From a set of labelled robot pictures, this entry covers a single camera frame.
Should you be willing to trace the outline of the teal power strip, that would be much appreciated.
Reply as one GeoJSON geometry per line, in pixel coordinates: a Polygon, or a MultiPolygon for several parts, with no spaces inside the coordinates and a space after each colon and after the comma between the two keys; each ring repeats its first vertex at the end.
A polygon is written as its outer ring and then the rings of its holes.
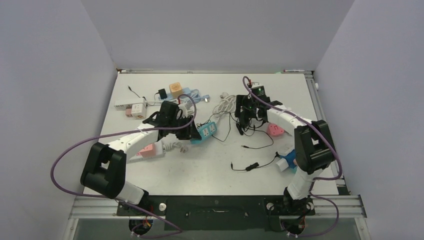
{"type": "Polygon", "coordinates": [[[198,129],[198,133],[200,134],[200,139],[191,139],[191,144],[201,144],[208,138],[212,137],[217,132],[217,125],[214,121],[206,123],[200,126],[198,129]]]}

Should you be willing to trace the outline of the blue white small adapter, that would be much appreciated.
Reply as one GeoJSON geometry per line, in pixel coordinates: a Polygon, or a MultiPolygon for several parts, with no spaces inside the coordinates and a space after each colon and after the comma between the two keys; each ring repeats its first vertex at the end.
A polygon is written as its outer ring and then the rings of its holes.
{"type": "Polygon", "coordinates": [[[276,156],[279,158],[276,165],[281,172],[287,169],[290,169],[294,173],[296,172],[296,151],[293,148],[286,151],[276,152],[276,156]]]}

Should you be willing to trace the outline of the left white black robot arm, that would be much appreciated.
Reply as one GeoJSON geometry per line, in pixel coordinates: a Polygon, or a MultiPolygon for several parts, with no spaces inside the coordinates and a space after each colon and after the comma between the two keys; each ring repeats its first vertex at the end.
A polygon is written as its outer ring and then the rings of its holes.
{"type": "Polygon", "coordinates": [[[195,115],[180,116],[177,103],[164,101],[160,109],[143,120],[134,133],[103,144],[91,146],[80,183],[109,198],[129,202],[136,215],[148,211],[149,193],[126,181],[127,161],[144,147],[160,141],[169,134],[179,140],[200,140],[201,135],[194,123],[195,115]]]}

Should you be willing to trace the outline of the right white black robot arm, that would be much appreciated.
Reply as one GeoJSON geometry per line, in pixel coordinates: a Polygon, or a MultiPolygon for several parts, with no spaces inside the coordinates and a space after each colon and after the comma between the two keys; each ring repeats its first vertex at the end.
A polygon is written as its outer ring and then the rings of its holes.
{"type": "Polygon", "coordinates": [[[265,95],[237,95],[235,102],[235,117],[241,128],[246,128],[252,119],[260,119],[277,125],[294,138],[293,163],[297,169],[284,189],[282,207],[289,214],[297,213],[306,205],[315,181],[323,179],[321,173],[337,160],[327,122],[301,117],[265,95]]]}

